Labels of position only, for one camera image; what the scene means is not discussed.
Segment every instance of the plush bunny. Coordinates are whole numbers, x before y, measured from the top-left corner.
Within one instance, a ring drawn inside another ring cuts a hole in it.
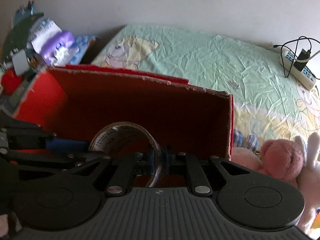
[[[232,149],[231,161],[254,171],[262,168],[261,160],[247,148],[234,147]]]
[[[302,145],[300,137],[295,141]],[[320,162],[318,160],[320,136],[314,132],[308,138],[308,150],[304,158],[304,166],[297,177],[298,188],[305,200],[305,209],[297,224],[298,228],[307,234],[320,208]]]
[[[298,187],[296,178],[303,166],[303,149],[298,143],[286,139],[267,140],[260,154],[262,168],[259,172]]]

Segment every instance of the wall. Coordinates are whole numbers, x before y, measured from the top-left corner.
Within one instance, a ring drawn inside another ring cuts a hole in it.
[[[0,0],[0,44],[11,16],[27,1]],[[320,0],[35,0],[35,5],[74,34],[112,35],[127,23],[149,22],[214,32],[266,48],[300,35],[320,40]],[[320,76],[318,58],[308,65]]]

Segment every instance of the power strip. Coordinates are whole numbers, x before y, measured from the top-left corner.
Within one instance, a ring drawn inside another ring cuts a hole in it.
[[[289,50],[285,50],[282,52],[284,68],[289,71],[291,63],[294,61],[293,54]],[[292,65],[290,73],[300,81],[302,85],[306,87],[308,91],[311,91],[316,85],[316,78],[311,73],[310,69],[305,66],[302,71],[296,69],[294,65]]]

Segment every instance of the roll of clear tape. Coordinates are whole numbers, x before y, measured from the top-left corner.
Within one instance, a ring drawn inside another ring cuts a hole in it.
[[[161,147],[151,134],[132,122],[115,122],[102,128],[90,143],[90,151],[103,151],[111,157],[119,154],[130,143],[141,139],[148,139],[155,150],[155,172],[146,184],[146,187],[154,187],[158,182],[163,164],[161,162]]]

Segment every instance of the wrinkled bed sheet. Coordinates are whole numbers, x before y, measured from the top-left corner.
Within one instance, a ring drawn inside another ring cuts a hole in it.
[[[244,138],[293,139],[320,128],[317,91],[284,78],[279,54],[246,42],[175,27],[128,25],[92,62],[183,77],[234,95],[234,126]]]

